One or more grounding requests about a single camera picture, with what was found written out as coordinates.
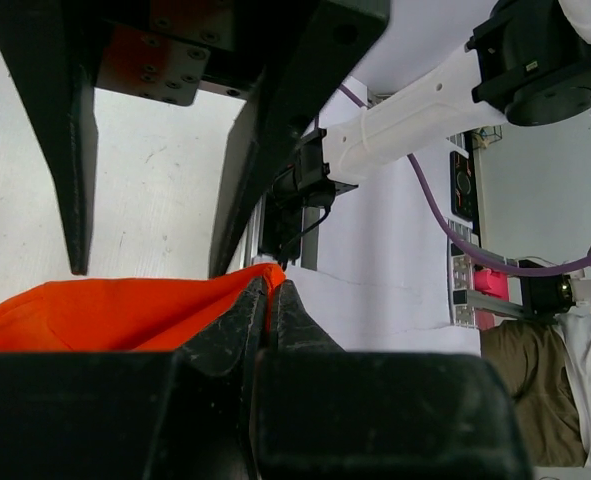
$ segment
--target purple cable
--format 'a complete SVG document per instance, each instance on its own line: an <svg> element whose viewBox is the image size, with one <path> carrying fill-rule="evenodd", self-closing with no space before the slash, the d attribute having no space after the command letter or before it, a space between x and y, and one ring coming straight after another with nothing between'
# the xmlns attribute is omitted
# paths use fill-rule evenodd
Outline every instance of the purple cable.
<svg viewBox="0 0 591 480"><path fill-rule="evenodd" d="M350 98L355 105L358 107L365 107L366 104L357 96L355 95L346 85L342 84L339 87L339 90L344 93L348 98ZM591 267L591 255L588 255L584 258L579 260L575 260L574 262L565 263L563 265L559 265L556 267L544 267L544 268L520 268L520 267L513 267L512 265L506 265L505 263L498 262L497 260L493 260L492 258L488 258L483 254L480 254L479 251L476 250L470 243L464 240L462 237L459 236L455 231L453 231L444 220L442 213L439 211L439 207L437 206L437 202L435 201L435 197L433 197L433 193L431 192L431 188L428 185L428 181L424 176L424 172L422 171L422 167L420 167L415 154L411 153L408 155L408 160L411 162L411 166L415 171L415 175L417 175L417 179L419 180L419 184L422 187L422 191L424 192L424 196L428 201L428 206L437 220L440 228L444 231L446 236L455 244L457 245L462 252L470 256L472 259L476 260L477 263L483 265L485 267L491 268L496 272L502 272L507 275L512 275L515 277L555 277L557 275L563 275L565 273L574 272L576 270L581 270L583 268Z"/></svg>

